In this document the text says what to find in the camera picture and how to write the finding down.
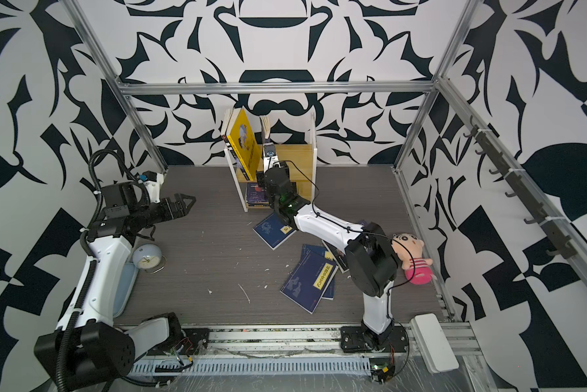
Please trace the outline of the purple book with old man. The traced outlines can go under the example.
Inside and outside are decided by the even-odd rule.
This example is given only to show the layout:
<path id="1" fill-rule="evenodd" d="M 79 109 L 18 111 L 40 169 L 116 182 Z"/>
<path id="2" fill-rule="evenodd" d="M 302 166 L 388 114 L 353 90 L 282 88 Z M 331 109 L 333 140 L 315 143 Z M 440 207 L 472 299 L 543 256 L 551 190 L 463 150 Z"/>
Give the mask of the purple book with old man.
<path id="1" fill-rule="evenodd" d="M 257 182 L 249 182 L 246 186 L 245 200 L 248 203 L 269 203 L 267 192 Z"/>

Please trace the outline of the small blue book yellow label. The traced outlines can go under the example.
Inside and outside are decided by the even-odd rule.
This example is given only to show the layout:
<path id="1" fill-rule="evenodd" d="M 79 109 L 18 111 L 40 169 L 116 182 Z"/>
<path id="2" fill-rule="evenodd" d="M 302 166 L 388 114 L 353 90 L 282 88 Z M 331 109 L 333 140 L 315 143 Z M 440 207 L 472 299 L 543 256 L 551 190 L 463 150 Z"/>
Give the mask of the small blue book yellow label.
<path id="1" fill-rule="evenodd" d="M 272 250 L 277 249 L 283 242 L 296 233 L 295 228 L 285 225 L 275 212 L 272 212 L 272 214 L 255 225 L 253 231 Z"/>

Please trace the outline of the blue book front yellow label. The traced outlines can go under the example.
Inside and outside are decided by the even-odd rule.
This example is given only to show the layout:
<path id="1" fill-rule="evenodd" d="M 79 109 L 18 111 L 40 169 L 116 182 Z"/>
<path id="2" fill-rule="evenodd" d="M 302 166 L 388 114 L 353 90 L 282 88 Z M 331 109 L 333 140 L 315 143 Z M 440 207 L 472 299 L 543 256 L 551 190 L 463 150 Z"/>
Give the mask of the blue book front yellow label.
<path id="1" fill-rule="evenodd" d="M 266 147 L 267 145 L 272 143 L 272 140 L 270 138 L 270 133 L 271 133 L 270 119 L 269 119 L 268 115 L 262 115 L 259 117 L 259 119 L 260 119 L 260 124 L 261 124 L 261 129 L 262 129 L 262 146 Z"/>

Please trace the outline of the yellow cartoon cover book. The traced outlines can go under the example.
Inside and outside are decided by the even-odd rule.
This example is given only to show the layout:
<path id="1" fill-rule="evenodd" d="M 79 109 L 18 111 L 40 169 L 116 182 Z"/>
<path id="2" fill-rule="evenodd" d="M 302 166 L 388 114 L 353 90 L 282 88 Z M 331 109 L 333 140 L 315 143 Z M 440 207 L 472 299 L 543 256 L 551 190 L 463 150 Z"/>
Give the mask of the yellow cartoon cover book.
<path id="1" fill-rule="evenodd" d="M 248 116 L 244 108 L 233 108 L 231 125 L 228 127 L 227 136 L 250 180 L 257 180 L 258 165 L 262 152 L 259 143 L 252 130 Z"/>

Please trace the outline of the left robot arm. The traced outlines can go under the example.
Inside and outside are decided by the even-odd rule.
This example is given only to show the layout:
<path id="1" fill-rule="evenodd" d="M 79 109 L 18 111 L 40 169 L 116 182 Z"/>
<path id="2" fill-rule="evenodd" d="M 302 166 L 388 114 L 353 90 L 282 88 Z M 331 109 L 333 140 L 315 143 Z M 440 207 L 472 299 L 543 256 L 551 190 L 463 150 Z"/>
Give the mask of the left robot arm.
<path id="1" fill-rule="evenodd" d="M 173 312 L 121 331 L 114 325 L 114 305 L 141 232 L 187 216 L 196 199 L 186 194 L 161 198 L 164 175 L 152 171 L 129 173 L 125 182 L 101 186 L 96 166 L 107 155 L 119 157 L 113 150 L 99 150 L 88 163 L 97 205 L 79 238 L 87 257 L 74 297 L 55 331 L 35 343 L 35 357 L 59 391 L 128 379 L 138 359 L 151 350 L 171 351 L 184 338 Z"/>

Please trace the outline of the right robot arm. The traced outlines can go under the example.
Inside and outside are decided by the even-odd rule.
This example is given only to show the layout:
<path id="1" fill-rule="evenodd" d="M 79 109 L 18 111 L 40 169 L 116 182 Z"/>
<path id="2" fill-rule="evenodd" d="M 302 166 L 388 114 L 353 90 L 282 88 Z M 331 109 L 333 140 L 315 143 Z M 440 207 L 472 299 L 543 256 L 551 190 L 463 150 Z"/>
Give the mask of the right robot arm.
<path id="1" fill-rule="evenodd" d="M 351 279 L 363 293 L 360 336 L 364 348 L 379 351 L 389 342 L 395 326 L 391 290 L 399 259 L 391 247 L 391 238 L 373 222 L 359 225 L 341 220 L 304 199 L 293 190 L 287 160 L 272 163 L 257 181 L 285 225 L 314 235 L 344 254 Z"/>

